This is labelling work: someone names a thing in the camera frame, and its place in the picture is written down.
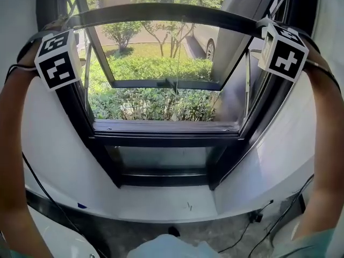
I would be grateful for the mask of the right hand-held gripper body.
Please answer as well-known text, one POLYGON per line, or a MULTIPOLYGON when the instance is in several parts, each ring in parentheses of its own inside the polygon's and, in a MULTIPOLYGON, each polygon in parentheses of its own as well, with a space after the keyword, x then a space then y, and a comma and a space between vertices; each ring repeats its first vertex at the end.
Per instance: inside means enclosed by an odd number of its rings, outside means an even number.
POLYGON ((258 66, 271 74, 296 82, 306 63, 309 49, 304 41, 319 51, 312 38, 303 30, 267 17, 256 22, 264 44, 255 51, 258 66))

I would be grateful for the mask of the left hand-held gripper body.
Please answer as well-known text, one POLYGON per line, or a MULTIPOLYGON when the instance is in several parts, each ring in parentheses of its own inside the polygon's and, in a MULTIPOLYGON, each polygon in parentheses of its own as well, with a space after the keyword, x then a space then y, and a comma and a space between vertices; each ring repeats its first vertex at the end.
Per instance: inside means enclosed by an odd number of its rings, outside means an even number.
POLYGON ((34 67, 48 91, 55 91, 81 78, 81 61, 74 30, 66 19, 58 19, 31 36, 18 54, 21 60, 31 45, 40 41, 34 67))

